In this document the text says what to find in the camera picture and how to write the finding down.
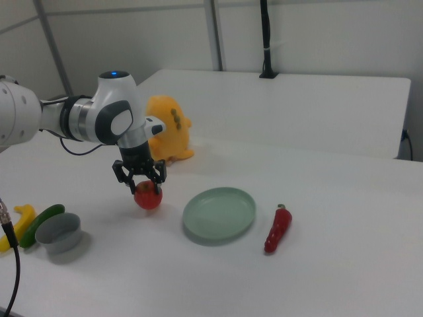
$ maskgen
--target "green cucumber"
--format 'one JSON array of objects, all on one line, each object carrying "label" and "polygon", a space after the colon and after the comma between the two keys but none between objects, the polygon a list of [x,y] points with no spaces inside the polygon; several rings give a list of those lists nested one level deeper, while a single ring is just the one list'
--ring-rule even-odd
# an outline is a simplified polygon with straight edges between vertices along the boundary
[{"label": "green cucumber", "polygon": [[21,240],[19,241],[19,245],[21,248],[29,248],[30,246],[35,244],[35,232],[37,231],[38,227],[47,219],[59,215],[60,213],[65,212],[65,206],[61,204],[52,205],[44,210],[41,214],[39,214],[35,219],[31,222],[27,230],[25,231],[24,235],[22,236]]}]

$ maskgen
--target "gray bowl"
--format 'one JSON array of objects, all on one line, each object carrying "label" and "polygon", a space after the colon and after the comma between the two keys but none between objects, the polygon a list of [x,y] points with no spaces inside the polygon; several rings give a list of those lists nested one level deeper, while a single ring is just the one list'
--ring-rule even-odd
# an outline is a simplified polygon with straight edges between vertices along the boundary
[{"label": "gray bowl", "polygon": [[44,221],[35,232],[35,240],[49,254],[68,251],[82,237],[81,220],[74,213],[61,213]]}]

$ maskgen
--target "black pole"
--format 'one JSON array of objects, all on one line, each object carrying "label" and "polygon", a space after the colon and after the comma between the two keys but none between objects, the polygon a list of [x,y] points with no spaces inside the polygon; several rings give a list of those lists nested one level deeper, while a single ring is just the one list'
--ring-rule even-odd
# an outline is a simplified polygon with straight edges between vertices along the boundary
[{"label": "black pole", "polygon": [[264,64],[263,73],[260,78],[275,78],[278,73],[273,72],[272,62],[270,60],[270,19],[267,11],[267,0],[260,0],[260,10],[262,11],[262,31],[263,31],[263,49]]}]

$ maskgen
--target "green plate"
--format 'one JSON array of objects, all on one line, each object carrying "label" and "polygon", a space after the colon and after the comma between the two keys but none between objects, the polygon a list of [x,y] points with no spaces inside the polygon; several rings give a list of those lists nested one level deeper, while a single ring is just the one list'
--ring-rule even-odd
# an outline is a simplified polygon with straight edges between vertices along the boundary
[{"label": "green plate", "polygon": [[183,214],[189,233],[212,242],[239,236],[254,221],[254,199],[237,188],[206,190],[192,198]]}]

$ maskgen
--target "toy tomato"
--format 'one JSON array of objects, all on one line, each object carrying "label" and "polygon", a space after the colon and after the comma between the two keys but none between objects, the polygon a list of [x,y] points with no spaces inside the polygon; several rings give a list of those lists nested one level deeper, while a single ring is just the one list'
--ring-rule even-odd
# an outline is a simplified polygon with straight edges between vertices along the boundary
[{"label": "toy tomato", "polygon": [[156,208],[160,205],[162,197],[161,188],[159,188],[159,193],[156,194],[154,183],[151,180],[141,182],[135,188],[134,199],[142,209],[151,210]]}]

